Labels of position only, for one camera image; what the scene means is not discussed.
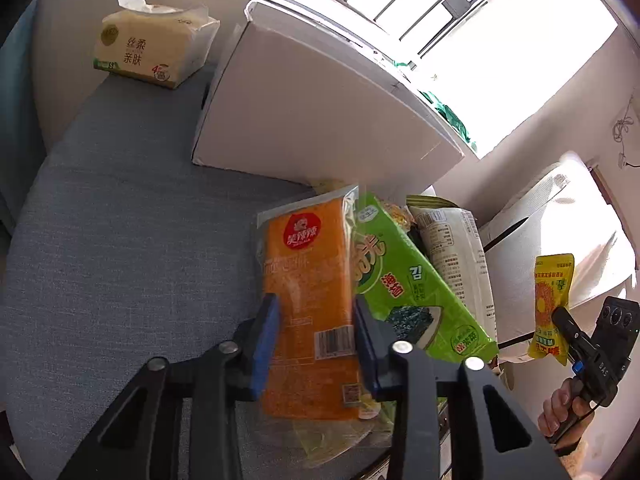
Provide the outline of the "person's right hand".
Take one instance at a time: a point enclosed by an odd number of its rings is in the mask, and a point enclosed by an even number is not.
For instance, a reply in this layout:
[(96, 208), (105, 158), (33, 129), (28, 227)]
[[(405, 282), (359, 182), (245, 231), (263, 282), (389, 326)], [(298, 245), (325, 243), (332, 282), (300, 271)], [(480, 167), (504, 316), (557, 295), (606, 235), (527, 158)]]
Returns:
[(566, 378), (559, 389), (553, 391), (549, 399), (544, 400), (542, 412), (537, 418), (540, 432), (547, 438), (556, 434), (570, 413), (578, 418), (578, 422), (571, 426), (556, 446), (569, 446), (579, 441), (594, 419), (590, 404), (578, 396), (582, 391), (582, 382), (575, 378)]

